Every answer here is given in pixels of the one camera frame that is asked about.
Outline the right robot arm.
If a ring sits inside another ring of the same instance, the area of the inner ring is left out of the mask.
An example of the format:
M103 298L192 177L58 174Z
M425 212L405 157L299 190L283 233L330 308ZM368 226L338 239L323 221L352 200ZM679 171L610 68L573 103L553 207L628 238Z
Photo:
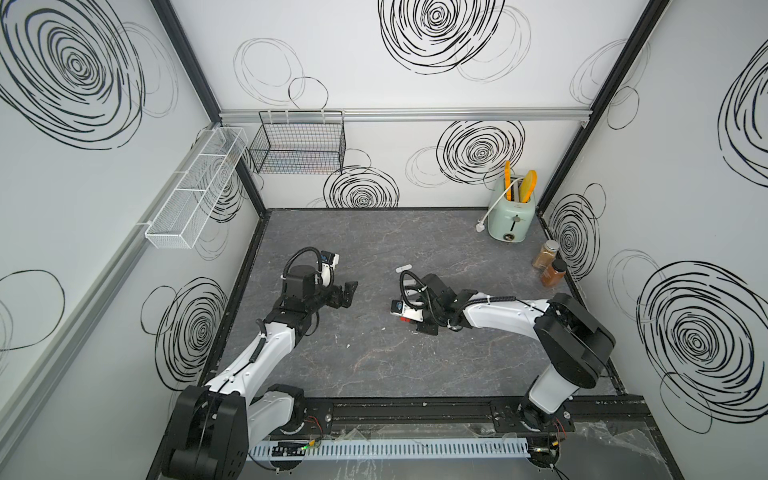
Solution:
M410 270L399 273L398 287L400 298L391 303L391 313L414 323L421 333L436 335L441 328L493 329L540 343L550 364L517 409L520 421L531 431L555 423L564 403L578 390L594 388L616 346L607 327L565 293L541 300L471 289L456 293L437 275L419 277Z

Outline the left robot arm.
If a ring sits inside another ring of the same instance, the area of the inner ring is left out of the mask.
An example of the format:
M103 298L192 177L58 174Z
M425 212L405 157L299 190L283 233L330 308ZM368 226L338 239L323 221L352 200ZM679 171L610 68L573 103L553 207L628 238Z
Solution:
M339 256L302 248L284 265L280 295L239 356L203 386L182 391L171 412L154 467L167 479L236 479L253 446L276 429L299 430L300 388L264 383L309 335L324 307L351 306L357 282L335 282Z

